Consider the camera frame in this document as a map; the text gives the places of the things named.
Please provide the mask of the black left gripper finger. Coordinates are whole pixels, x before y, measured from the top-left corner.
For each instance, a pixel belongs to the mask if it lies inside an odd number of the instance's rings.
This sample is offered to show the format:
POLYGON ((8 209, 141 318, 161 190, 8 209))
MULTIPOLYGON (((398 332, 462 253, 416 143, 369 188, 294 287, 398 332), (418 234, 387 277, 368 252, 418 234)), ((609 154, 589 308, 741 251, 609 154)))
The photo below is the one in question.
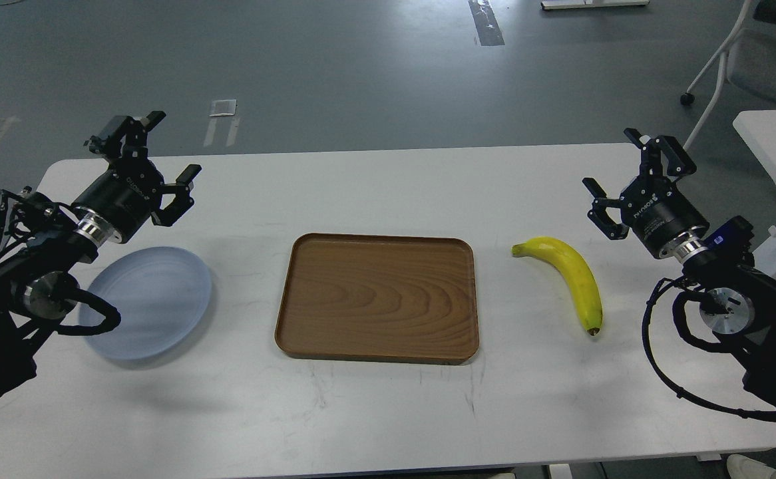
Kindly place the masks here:
POLYGON ((201 171, 199 164, 188 164, 175 183, 159 185, 152 191, 152 224, 171 227, 193 206, 193 181, 201 171))
POLYGON ((108 162, 148 160, 148 133, 166 113, 152 111, 144 117, 114 116, 99 134, 93 134, 84 146, 108 162))

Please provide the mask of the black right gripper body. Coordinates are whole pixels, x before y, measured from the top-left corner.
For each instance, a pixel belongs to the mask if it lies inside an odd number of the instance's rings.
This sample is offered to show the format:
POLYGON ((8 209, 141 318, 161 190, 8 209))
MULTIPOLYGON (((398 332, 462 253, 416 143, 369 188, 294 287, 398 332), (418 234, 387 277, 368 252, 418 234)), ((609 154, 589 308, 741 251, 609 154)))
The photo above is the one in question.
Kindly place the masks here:
POLYGON ((635 179, 620 193, 622 223, 656 259, 668 257, 667 244, 690 232, 702 237, 709 221, 669 179, 635 179))

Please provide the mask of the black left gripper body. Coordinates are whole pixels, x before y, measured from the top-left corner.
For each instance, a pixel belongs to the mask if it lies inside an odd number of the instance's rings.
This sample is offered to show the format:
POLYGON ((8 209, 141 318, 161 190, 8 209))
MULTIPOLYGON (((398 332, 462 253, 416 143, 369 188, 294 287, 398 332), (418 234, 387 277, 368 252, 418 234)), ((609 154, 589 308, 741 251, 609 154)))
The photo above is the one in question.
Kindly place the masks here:
POLYGON ((163 177, 149 160, 132 166, 109 166, 71 204, 80 214, 92 212, 113 228, 111 240, 126 243, 160 208, 163 177))

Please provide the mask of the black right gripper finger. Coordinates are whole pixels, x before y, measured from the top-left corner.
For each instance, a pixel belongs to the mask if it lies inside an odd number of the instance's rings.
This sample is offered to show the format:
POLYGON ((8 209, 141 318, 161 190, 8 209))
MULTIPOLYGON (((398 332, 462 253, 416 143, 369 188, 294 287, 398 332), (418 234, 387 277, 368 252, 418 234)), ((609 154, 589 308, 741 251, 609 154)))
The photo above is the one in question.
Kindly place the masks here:
POLYGON ((677 182, 681 177, 696 173, 697 166, 677 138, 667 134, 650 137, 637 128, 625 128, 624 134, 640 149, 638 178, 653 179, 665 177, 677 182))
POLYGON ((610 240, 624 240, 630 228, 622 222, 615 222, 608 213, 610 208, 620 210, 622 200, 610 199, 607 193, 593 177, 584 177, 582 184, 592 195, 591 208, 588 210, 590 221, 610 240))

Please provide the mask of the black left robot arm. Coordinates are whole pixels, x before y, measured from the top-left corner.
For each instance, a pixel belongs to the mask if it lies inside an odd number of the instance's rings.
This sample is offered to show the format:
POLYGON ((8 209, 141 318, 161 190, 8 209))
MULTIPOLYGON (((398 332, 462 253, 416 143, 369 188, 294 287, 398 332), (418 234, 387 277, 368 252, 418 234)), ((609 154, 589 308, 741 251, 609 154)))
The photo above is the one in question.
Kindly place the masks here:
POLYGON ((35 354, 58 334, 90 337, 120 324, 118 309, 80 288, 71 269, 92 263, 108 241, 126 243, 146 222, 170 227, 194 204, 190 164, 166 183, 148 155, 165 118, 116 116, 87 140, 107 169, 72 203, 30 187, 0 190, 0 398, 37 374, 35 354))

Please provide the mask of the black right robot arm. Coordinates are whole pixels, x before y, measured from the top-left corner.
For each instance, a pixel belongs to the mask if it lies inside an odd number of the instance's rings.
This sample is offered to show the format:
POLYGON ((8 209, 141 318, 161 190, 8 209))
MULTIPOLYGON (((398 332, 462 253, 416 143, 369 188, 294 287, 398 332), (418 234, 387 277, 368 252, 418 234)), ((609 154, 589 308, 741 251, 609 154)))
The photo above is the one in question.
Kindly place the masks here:
POLYGON ((633 233, 656 259, 672 257, 682 266, 677 279, 657 282, 641 324, 642 346, 656 376, 683 400, 711 411, 776 422, 776 279, 754 266, 752 225, 734 216, 713 234, 709 222, 678 190, 677 182, 696 166, 673 136, 624 131, 640 149, 638 175, 616 198, 607 197, 592 177, 588 218, 611 240, 633 233), (731 355, 745 370, 744 391, 773 406, 753 411, 722 406, 687 391, 656 362, 650 342, 652 313, 669 289, 677 288, 672 315, 678 337, 708 353, 731 355))

